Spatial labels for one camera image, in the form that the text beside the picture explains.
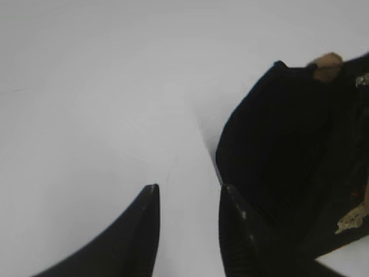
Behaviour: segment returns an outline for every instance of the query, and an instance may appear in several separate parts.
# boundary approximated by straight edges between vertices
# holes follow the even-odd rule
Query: white floor
[[[0,1],[0,276],[161,193],[154,276],[224,276],[214,150],[277,60],[369,51],[366,1]],[[367,276],[369,238],[319,260]]]

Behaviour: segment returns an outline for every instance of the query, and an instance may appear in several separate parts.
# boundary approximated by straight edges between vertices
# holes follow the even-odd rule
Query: black bag
[[[216,164],[265,220],[253,223],[256,240],[275,232],[314,259],[369,234],[368,72],[368,54],[304,68],[278,61],[233,111]]]

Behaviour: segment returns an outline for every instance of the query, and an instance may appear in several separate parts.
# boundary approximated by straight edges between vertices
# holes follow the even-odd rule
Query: white backdrop
[[[161,193],[154,276],[224,276],[213,158],[277,60],[366,53],[362,1],[0,0],[0,276],[30,276]],[[319,260],[367,276],[369,238]]]

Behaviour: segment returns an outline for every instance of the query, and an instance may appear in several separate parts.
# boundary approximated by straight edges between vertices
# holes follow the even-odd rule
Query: white surface
[[[0,0],[0,276],[72,254],[153,183],[154,276],[224,276],[211,158],[225,121],[276,60],[367,52],[366,5]],[[320,261],[367,276],[362,241]]]

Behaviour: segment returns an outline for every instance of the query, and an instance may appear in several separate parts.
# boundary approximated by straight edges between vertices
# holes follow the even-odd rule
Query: black fabric
[[[239,194],[223,185],[219,209],[219,241],[227,277],[339,277],[281,240]]]
[[[147,185],[97,238],[34,277],[150,277],[159,232],[159,186]]]
[[[345,62],[330,84],[314,80],[314,69],[276,62],[233,111],[216,151],[223,182],[309,257],[369,234],[367,218],[334,234],[364,196],[369,103],[355,79],[369,71],[369,56]]]

